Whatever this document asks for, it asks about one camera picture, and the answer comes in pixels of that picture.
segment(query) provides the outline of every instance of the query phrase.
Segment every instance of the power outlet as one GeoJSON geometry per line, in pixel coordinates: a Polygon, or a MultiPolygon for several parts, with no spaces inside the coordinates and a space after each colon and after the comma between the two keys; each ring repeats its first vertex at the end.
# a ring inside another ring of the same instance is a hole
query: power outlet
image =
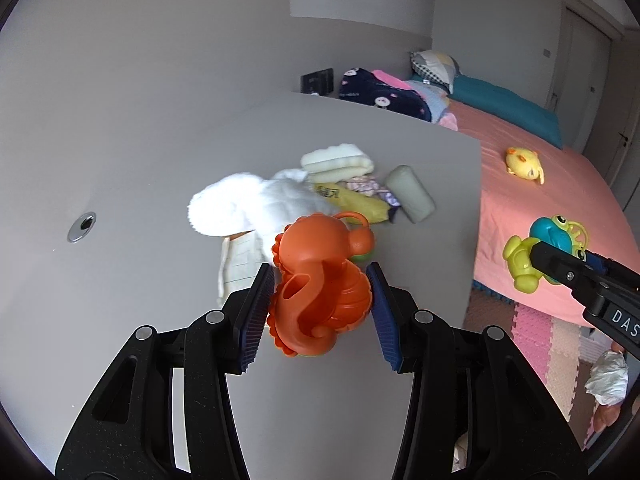
{"type": "Polygon", "coordinates": [[[300,76],[300,91],[303,94],[329,95],[334,91],[334,69],[300,76]]]}

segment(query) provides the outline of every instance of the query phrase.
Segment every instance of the teal pillow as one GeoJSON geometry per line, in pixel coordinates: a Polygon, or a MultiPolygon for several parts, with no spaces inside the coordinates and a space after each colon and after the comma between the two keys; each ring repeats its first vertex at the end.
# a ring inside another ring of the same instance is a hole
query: teal pillow
{"type": "Polygon", "coordinates": [[[451,99],[500,117],[562,150],[562,136],[555,113],[523,99],[506,88],[465,75],[456,77],[451,99]]]}

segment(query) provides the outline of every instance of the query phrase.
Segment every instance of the metal grommet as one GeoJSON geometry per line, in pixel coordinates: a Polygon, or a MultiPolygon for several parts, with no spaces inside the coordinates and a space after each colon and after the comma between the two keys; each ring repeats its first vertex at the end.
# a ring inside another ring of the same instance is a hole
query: metal grommet
{"type": "Polygon", "coordinates": [[[414,319],[418,323],[429,324],[433,321],[433,314],[428,310],[419,310],[414,314],[414,319]]]}
{"type": "Polygon", "coordinates": [[[154,331],[150,326],[141,326],[136,330],[136,339],[140,341],[144,341],[145,339],[149,339],[154,331]]]}
{"type": "Polygon", "coordinates": [[[96,214],[93,211],[84,213],[78,220],[74,222],[66,235],[66,240],[75,244],[89,234],[89,231],[95,225],[96,214]]]}
{"type": "Polygon", "coordinates": [[[502,330],[499,326],[490,326],[486,330],[486,334],[495,341],[500,341],[504,337],[504,330],[502,330]]]}
{"type": "Polygon", "coordinates": [[[205,316],[207,323],[215,325],[225,320],[225,313],[221,310],[212,310],[205,316]]]}

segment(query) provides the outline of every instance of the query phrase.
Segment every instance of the folded white towel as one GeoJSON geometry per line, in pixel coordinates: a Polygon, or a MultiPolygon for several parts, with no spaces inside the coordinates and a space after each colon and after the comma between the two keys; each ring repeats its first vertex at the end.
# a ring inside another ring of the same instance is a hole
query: folded white towel
{"type": "Polygon", "coordinates": [[[313,182],[340,182],[373,171],[373,161],[354,144],[329,146],[303,155],[300,166],[313,182]]]}
{"type": "Polygon", "coordinates": [[[262,251],[273,261],[275,237],[301,216],[311,213],[333,215],[338,209],[319,196],[303,180],[303,173],[277,174],[263,180],[251,173],[236,173],[196,193],[188,207],[191,226],[207,236],[229,236],[255,230],[262,251]]]}

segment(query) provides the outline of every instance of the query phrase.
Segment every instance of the cartoon face print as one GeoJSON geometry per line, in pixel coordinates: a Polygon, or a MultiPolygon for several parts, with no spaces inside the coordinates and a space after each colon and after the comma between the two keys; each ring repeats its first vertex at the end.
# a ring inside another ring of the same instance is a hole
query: cartoon face print
{"type": "Polygon", "coordinates": [[[376,108],[386,108],[391,104],[391,101],[386,97],[376,97],[374,102],[376,104],[376,108]]]}

